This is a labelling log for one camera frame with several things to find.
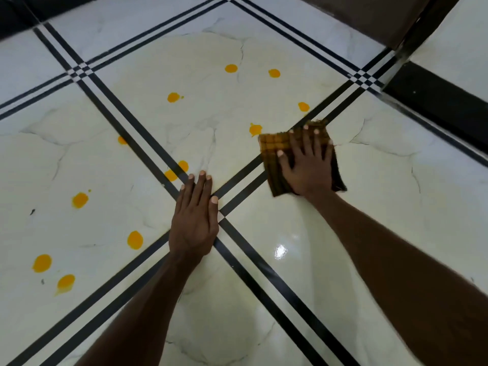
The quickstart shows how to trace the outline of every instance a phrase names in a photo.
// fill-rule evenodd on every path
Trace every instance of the tile floor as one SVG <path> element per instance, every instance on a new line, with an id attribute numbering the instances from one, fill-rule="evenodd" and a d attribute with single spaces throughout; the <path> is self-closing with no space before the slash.
<path id="1" fill-rule="evenodd" d="M 300 0 L 98 0 L 0 60 L 3 364 L 74 364 L 202 168 L 221 232 L 161 364 L 418 364 L 320 216 L 271 197 L 255 135 L 317 117 L 342 197 L 488 292 L 487 169 L 380 100 L 392 52 Z"/>

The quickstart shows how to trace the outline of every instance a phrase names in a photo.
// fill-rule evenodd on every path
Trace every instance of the white marble tile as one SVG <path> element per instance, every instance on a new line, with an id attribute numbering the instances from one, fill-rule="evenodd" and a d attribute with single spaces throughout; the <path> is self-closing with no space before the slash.
<path id="1" fill-rule="evenodd" d="M 76 363 L 113 317 L 64 359 Z M 190 276 L 168 329 L 161 365 L 309 365 L 308 359 L 212 249 Z"/>
<path id="2" fill-rule="evenodd" d="M 205 0 L 96 0 L 51 20 L 84 60 L 184 12 Z"/>
<path id="3" fill-rule="evenodd" d="M 251 0 L 359 68 L 385 47 L 302 0 Z"/>
<path id="4" fill-rule="evenodd" d="M 410 59 L 488 101 L 486 8 L 488 0 L 459 0 L 439 28 Z"/>
<path id="5" fill-rule="evenodd" d="M 0 134 L 7 363 L 167 231 L 174 201 L 75 85 L 5 118 Z M 79 209 L 78 193 L 88 197 Z M 143 236 L 139 250 L 127 244 L 132 231 Z M 36 273 L 43 254 L 52 264 Z M 64 275 L 75 283 L 59 293 Z"/>
<path id="6" fill-rule="evenodd" d="M 33 31 L 0 41 L 0 105 L 64 73 Z"/>
<path id="7" fill-rule="evenodd" d="M 368 92 L 328 131 L 341 196 L 488 292 L 488 170 Z M 418 364 L 307 202 L 264 183 L 228 219 L 360 364 Z"/>
<path id="8" fill-rule="evenodd" d="M 226 72 L 228 64 L 238 71 Z M 216 188 L 259 154 L 251 124 L 287 130 L 308 111 L 300 102 L 311 109 L 346 81 L 231 4 L 97 74 L 176 162 L 207 170 Z M 180 99 L 169 102 L 171 93 Z"/>

